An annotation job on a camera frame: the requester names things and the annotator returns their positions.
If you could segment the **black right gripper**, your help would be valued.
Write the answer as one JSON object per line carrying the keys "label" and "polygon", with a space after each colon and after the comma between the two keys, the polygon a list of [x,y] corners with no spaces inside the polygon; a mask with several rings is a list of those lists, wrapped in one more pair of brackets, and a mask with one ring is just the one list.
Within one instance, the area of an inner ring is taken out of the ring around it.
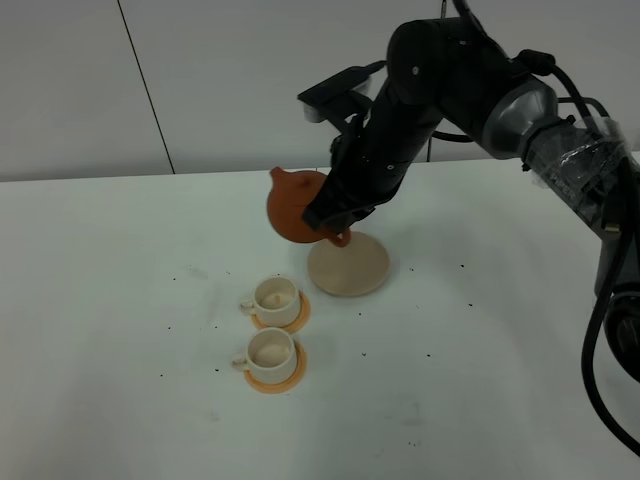
{"label": "black right gripper", "polygon": [[341,235],[388,202],[442,120],[483,142],[491,112],[520,67],[473,20],[415,20],[393,33],[387,78],[362,133],[341,155],[302,219]]}

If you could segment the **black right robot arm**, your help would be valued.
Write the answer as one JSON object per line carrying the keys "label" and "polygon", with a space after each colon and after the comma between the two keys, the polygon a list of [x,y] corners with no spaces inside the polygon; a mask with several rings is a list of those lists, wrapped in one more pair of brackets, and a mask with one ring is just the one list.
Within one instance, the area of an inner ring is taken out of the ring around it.
{"label": "black right robot arm", "polygon": [[410,164],[448,121],[459,140],[518,158],[602,242],[582,370],[599,336],[639,374],[639,168],[617,126],[547,53],[515,57],[465,2],[457,15],[398,27],[384,60],[347,68],[300,95],[308,118],[338,129],[327,180],[303,212],[340,234],[390,201]]}

